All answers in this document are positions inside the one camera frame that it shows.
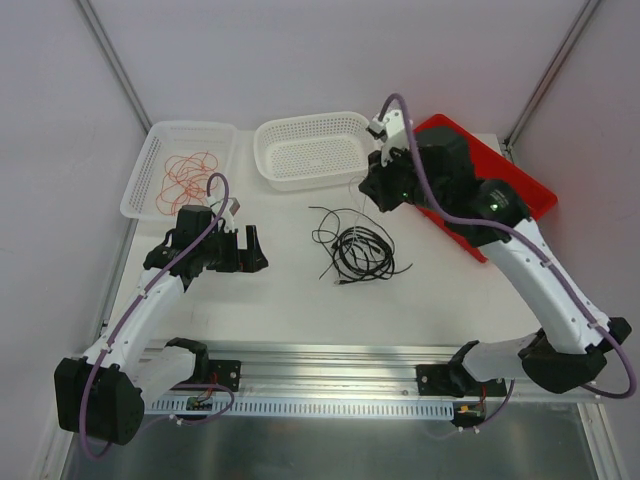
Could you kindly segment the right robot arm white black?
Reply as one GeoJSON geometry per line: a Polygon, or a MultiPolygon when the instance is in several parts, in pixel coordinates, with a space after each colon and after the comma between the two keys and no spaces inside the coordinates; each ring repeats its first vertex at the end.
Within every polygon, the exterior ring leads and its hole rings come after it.
{"type": "Polygon", "coordinates": [[[587,300],[517,191],[502,179],[477,176],[468,142],[448,127],[413,139],[403,128],[379,122],[367,131],[381,147],[368,157],[360,192],[382,212],[408,204],[437,213],[502,272],[540,324],[537,332],[513,340],[467,342],[428,384],[454,397],[498,378],[528,378],[555,394],[589,389],[606,353],[621,350],[631,327],[587,300]]]}

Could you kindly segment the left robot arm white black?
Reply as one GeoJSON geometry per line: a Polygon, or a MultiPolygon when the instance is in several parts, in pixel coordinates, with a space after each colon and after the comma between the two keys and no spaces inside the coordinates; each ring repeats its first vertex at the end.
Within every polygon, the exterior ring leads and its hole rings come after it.
{"type": "Polygon", "coordinates": [[[209,207],[180,209],[175,226],[143,262],[120,318],[82,355],[54,371],[59,427],[85,438],[125,445],[138,432],[147,407],[173,387],[199,389],[211,379],[207,346],[175,337],[153,360],[140,361],[159,322],[206,271],[257,273],[268,267],[256,226],[238,230],[229,214],[209,207]]]}

